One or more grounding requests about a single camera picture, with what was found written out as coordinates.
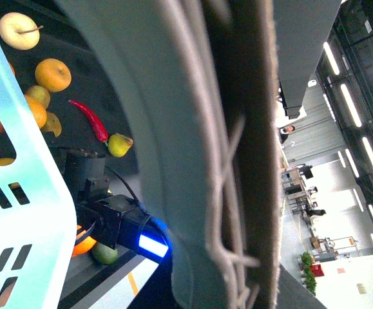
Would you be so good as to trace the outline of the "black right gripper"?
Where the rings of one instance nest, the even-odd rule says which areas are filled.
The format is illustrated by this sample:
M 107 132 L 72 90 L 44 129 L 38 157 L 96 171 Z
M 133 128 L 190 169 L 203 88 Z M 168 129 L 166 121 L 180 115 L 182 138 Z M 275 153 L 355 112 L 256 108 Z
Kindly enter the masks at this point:
M 62 177 L 73 198 L 77 224 L 109 248 L 123 246 L 156 263 L 169 254 L 163 230 L 103 154 L 60 147 Z

